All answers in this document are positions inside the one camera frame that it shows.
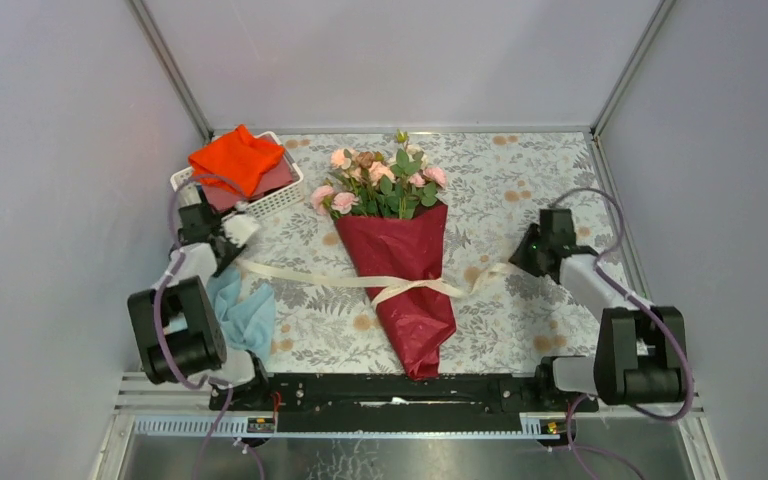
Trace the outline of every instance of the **pink carnation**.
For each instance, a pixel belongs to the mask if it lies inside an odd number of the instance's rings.
[[[347,170],[352,166],[352,159],[346,156],[346,150],[351,153],[352,157],[357,155],[357,151],[353,148],[338,148],[331,154],[331,166],[334,168],[342,168]]]
[[[342,192],[334,197],[334,201],[331,202],[331,208],[345,215],[352,210],[352,205],[357,203],[358,198],[354,193]]]
[[[425,186],[425,179],[422,178],[422,175],[420,175],[419,172],[417,172],[408,177],[408,183],[416,188],[422,188]]]
[[[310,196],[310,203],[313,204],[316,213],[320,215],[328,215],[328,211],[325,210],[325,206],[322,205],[322,202],[325,198],[331,195],[334,195],[334,187],[330,185],[323,185],[313,191],[313,194]]]
[[[428,177],[432,182],[446,188],[446,172],[440,167],[428,167],[422,171],[422,174]]]
[[[387,177],[391,182],[396,181],[396,176],[393,175],[393,171],[390,170],[390,167],[381,162],[375,162],[369,167],[369,179],[372,180],[373,185],[378,185],[381,177]]]

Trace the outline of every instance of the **red wire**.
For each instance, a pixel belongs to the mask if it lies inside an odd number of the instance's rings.
[[[277,423],[278,407],[281,405],[281,392],[272,392],[272,424]]]

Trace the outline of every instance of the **flower bouquet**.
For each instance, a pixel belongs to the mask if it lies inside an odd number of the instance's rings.
[[[333,180],[311,197],[318,213],[334,219],[360,276],[430,280],[442,274],[448,207],[437,193],[446,187],[446,175],[408,140],[398,132],[400,145],[390,159],[381,152],[335,151]],[[370,299],[381,290],[366,289]],[[376,312],[408,376],[436,377],[440,345],[455,333],[449,297],[413,288],[381,302]]]

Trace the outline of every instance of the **white wall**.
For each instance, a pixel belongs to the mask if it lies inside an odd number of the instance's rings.
[[[125,1],[0,2],[0,479],[89,473],[197,144]]]
[[[768,478],[768,2],[678,2],[603,140],[729,478]]]
[[[216,128],[590,125],[658,0],[151,0]]]

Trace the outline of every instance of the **floral tablecloth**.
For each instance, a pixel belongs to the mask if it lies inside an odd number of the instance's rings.
[[[337,148],[395,151],[392,135],[282,136],[305,174],[308,192],[321,185]],[[537,212],[565,191],[596,186],[581,133],[412,134],[411,143],[443,167],[449,204],[443,276],[462,288],[504,262]],[[604,203],[580,194],[573,210],[580,242],[604,249],[613,232]],[[308,202],[265,219],[245,258],[326,275],[354,275],[328,217]],[[611,260],[606,270],[625,281]],[[401,366],[362,289],[325,288],[244,275],[243,294],[262,282],[275,290],[277,318],[270,372],[396,373]],[[550,280],[519,273],[494,280],[474,296],[453,300],[457,332],[441,348],[441,373],[532,373],[545,355],[595,351],[598,320]]]

